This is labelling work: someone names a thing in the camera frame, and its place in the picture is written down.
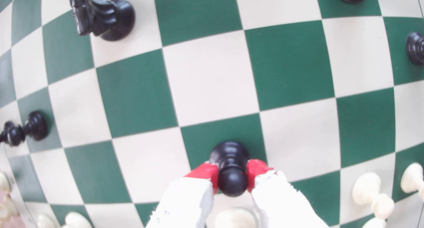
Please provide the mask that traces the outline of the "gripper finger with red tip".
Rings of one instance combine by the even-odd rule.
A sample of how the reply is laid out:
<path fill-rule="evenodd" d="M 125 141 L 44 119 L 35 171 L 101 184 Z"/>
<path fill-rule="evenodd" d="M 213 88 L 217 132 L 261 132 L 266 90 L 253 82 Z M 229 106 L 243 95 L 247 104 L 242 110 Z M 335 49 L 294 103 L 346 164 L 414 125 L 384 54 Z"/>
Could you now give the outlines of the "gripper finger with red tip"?
<path fill-rule="evenodd" d="M 204 228 L 218 192 L 217 164 L 204 162 L 173 181 L 152 212 L 147 228 Z"/>
<path fill-rule="evenodd" d="M 259 159 L 249 160 L 246 169 L 247 190 L 252 194 L 261 228 L 328 227 L 282 171 Z"/>

